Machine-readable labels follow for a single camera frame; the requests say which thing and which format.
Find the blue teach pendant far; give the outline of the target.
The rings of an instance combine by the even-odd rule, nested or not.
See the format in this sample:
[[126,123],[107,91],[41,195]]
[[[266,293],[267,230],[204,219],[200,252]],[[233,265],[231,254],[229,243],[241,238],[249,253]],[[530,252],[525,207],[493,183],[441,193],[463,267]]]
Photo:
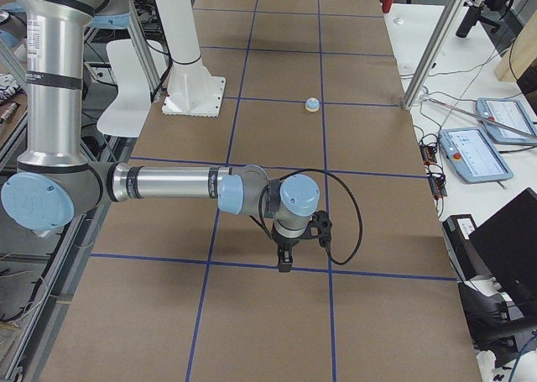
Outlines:
[[[524,106],[518,100],[479,98],[477,99],[476,108],[477,114],[482,118],[493,120],[510,128],[516,128],[523,133],[536,136],[536,127],[530,120]],[[488,122],[485,122],[483,126],[490,138],[497,144],[536,145],[535,139],[529,139],[506,128],[501,128]]]

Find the aluminium frame post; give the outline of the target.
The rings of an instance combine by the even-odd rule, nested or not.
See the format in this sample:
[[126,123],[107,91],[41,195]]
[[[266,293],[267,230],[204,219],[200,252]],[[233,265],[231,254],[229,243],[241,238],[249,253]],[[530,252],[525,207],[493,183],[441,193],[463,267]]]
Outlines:
[[418,96],[420,88],[425,84],[425,80],[432,69],[435,58],[440,52],[447,33],[461,9],[464,0],[448,0],[443,8],[441,15],[435,25],[430,39],[425,47],[424,53],[420,58],[416,71],[410,81],[410,84],[404,94],[401,106],[404,110],[409,111]]

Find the black white device box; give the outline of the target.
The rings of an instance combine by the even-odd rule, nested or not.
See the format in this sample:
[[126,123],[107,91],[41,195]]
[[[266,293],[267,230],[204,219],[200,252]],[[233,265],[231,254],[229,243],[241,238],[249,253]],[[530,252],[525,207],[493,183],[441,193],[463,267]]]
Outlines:
[[441,226],[457,279],[469,281],[475,277],[479,280],[492,278],[492,271],[485,265],[469,238],[477,228],[472,215],[451,215],[441,223]]

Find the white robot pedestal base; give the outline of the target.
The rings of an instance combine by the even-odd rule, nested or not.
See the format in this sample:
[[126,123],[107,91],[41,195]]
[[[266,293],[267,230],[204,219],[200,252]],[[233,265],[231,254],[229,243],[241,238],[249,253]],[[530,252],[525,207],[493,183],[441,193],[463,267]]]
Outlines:
[[155,0],[168,45],[171,69],[162,112],[214,118],[226,86],[201,57],[191,0]]

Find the black monitor stand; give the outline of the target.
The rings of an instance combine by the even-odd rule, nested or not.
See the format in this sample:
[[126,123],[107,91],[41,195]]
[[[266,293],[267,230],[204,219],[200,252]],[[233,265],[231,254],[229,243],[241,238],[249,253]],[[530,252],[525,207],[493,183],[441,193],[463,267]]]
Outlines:
[[501,298],[485,296],[465,283],[459,283],[457,287],[475,348],[512,347],[517,335],[536,331],[535,314],[515,318]]

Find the white plastic chair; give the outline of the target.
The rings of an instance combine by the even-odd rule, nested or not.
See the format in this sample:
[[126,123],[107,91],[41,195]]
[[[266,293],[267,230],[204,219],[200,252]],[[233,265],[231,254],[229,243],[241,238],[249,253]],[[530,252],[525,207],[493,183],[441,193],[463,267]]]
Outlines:
[[105,135],[137,138],[152,105],[149,84],[130,39],[114,40],[107,54],[117,82],[117,96],[97,121]]

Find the blue teach pendant near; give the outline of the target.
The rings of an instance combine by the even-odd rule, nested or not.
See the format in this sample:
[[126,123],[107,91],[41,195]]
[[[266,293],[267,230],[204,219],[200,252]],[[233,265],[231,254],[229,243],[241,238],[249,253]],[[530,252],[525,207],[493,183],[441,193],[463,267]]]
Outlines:
[[467,184],[507,181],[514,173],[479,127],[448,128],[439,132],[444,156]]

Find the blue desk bell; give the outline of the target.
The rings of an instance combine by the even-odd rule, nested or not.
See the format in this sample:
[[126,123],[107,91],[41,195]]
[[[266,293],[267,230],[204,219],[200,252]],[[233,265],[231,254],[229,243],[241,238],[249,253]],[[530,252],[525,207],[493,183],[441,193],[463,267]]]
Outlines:
[[311,113],[318,112],[321,108],[320,101],[315,97],[310,97],[305,101],[305,110]]

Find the black laptop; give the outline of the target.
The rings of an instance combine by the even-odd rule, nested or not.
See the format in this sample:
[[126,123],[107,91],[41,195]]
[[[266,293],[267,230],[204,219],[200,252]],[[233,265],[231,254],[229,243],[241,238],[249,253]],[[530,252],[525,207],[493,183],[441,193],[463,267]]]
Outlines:
[[536,192],[521,191],[470,234],[496,281],[525,315],[536,313]]

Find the blue teach pendant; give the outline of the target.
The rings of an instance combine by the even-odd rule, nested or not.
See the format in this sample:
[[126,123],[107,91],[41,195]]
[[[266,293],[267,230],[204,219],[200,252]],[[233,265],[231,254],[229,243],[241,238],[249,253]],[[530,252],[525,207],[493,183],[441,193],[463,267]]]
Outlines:
[[439,132],[444,156],[467,184],[507,181],[514,173],[479,127],[448,128]]
[[[479,98],[477,99],[476,108],[477,114],[482,118],[493,120],[510,128],[516,128],[523,133],[536,136],[536,127],[530,120],[524,106],[518,100]],[[529,139],[506,128],[501,128],[488,122],[485,122],[483,126],[490,138],[497,144],[536,145],[535,139]]]

